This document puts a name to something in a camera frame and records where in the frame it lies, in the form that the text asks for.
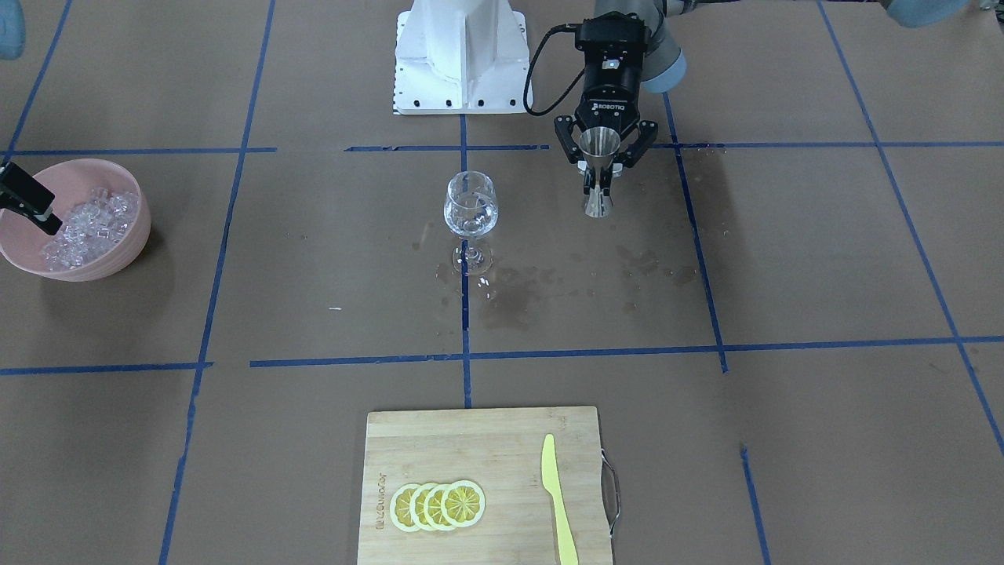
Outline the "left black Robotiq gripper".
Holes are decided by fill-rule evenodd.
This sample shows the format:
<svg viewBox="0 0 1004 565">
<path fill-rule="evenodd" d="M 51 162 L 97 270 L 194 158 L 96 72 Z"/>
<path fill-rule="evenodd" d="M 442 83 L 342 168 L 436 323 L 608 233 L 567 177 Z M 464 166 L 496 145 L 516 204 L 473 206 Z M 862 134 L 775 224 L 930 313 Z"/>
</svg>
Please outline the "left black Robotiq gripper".
<svg viewBox="0 0 1004 565">
<path fill-rule="evenodd" d="M 613 131 L 634 131 L 638 136 L 620 152 L 620 164 L 634 168 L 655 144 L 659 125 L 642 119 L 638 109 L 641 89 L 641 64 L 618 61 L 587 62 L 584 68 L 584 89 L 580 98 L 580 131 L 605 126 Z M 566 160 L 577 166 L 584 161 L 578 143 L 573 139 L 575 121 L 570 115 L 555 117 L 555 133 Z"/>
</svg>

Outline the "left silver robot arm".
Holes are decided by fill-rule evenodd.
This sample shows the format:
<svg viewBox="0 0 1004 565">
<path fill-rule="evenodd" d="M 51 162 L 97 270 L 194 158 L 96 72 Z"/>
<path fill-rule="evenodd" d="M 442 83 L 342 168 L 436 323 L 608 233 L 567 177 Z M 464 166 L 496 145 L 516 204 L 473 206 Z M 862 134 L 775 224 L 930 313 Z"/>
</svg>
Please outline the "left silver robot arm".
<svg viewBox="0 0 1004 565">
<path fill-rule="evenodd" d="M 687 58 L 668 19 L 699 1 L 598 1 L 595 14 L 549 35 L 570 33 L 584 57 L 571 82 L 582 85 L 572 115 L 555 118 L 555 131 L 571 164 L 584 165 L 584 195 L 609 197 L 616 167 L 632 168 L 653 146 L 657 124 L 641 118 L 642 90 L 666 93 L 687 71 Z"/>
</svg>

